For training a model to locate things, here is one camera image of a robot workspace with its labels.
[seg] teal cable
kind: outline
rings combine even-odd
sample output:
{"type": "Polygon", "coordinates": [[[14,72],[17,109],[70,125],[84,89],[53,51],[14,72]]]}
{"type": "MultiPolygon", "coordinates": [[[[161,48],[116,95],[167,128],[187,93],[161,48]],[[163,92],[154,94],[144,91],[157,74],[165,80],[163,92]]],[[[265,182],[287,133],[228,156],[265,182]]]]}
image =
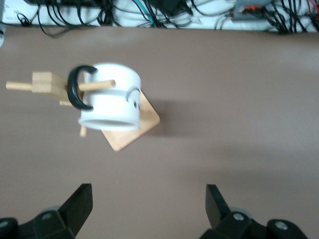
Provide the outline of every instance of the teal cable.
{"type": "Polygon", "coordinates": [[[148,13],[148,11],[146,10],[146,8],[143,6],[143,4],[140,2],[140,0],[135,0],[135,2],[140,6],[140,8],[145,12],[146,16],[148,16],[150,22],[152,23],[152,25],[154,27],[156,27],[156,25],[154,24],[153,18],[150,16],[150,14],[148,13]]]}

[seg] wooden mug holder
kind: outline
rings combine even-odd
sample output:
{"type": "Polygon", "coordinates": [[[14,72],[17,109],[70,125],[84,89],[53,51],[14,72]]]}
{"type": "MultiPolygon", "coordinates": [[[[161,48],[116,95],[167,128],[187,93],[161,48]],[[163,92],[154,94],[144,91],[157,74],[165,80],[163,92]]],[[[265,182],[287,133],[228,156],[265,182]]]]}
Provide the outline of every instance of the wooden mug holder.
{"type": "MultiPolygon", "coordinates": [[[[83,83],[79,84],[79,94],[85,91],[94,91],[105,88],[114,87],[114,80],[83,83]]],[[[71,106],[66,92],[67,80],[53,74],[52,72],[33,72],[32,83],[7,82],[8,90],[22,90],[39,93],[46,96],[57,98],[62,106],[71,106]]],[[[151,106],[143,92],[141,92],[141,112],[140,112],[140,128],[128,131],[109,131],[102,130],[102,133],[110,146],[119,151],[125,146],[139,138],[141,135],[149,131],[151,128],[159,124],[160,118],[154,108],[151,106]]],[[[85,137],[87,129],[81,127],[80,136],[85,137]]]]}

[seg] face drawing on mug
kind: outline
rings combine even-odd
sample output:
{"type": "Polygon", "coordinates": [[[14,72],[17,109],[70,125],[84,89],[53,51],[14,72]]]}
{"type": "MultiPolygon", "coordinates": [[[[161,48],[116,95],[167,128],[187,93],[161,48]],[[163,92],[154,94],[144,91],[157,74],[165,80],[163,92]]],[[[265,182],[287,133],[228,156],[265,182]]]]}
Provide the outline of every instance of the face drawing on mug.
{"type": "MultiPolygon", "coordinates": [[[[141,93],[141,91],[140,91],[139,88],[137,88],[137,87],[132,87],[131,89],[129,89],[129,90],[126,92],[125,100],[126,100],[127,102],[129,102],[130,95],[132,94],[133,91],[138,91],[139,93],[141,93]]],[[[138,109],[139,111],[141,110],[141,105],[138,104],[135,100],[133,101],[133,104],[134,104],[135,109],[138,109]]]]}

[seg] black mug handle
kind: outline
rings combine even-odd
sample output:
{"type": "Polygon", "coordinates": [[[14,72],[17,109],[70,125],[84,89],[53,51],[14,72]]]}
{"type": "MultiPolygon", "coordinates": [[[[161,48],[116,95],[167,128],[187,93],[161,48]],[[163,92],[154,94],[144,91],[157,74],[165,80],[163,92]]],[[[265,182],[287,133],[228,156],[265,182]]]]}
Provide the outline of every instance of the black mug handle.
{"type": "Polygon", "coordinates": [[[93,106],[88,106],[83,103],[78,92],[78,76],[81,71],[88,73],[95,73],[98,69],[93,66],[82,65],[75,67],[69,74],[67,93],[70,103],[78,110],[89,111],[93,109],[93,106]]]}

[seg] mug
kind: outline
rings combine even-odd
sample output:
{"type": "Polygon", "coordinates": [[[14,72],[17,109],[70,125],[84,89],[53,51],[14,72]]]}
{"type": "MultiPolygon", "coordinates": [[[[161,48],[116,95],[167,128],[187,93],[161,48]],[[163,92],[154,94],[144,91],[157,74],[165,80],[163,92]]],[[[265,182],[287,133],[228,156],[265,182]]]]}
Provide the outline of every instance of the mug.
{"type": "Polygon", "coordinates": [[[70,103],[81,110],[79,124],[99,130],[133,130],[140,127],[141,79],[131,68],[118,63],[98,63],[74,68],[67,85],[70,103]],[[81,71],[85,83],[114,80],[113,88],[78,94],[77,78],[81,71]]]}

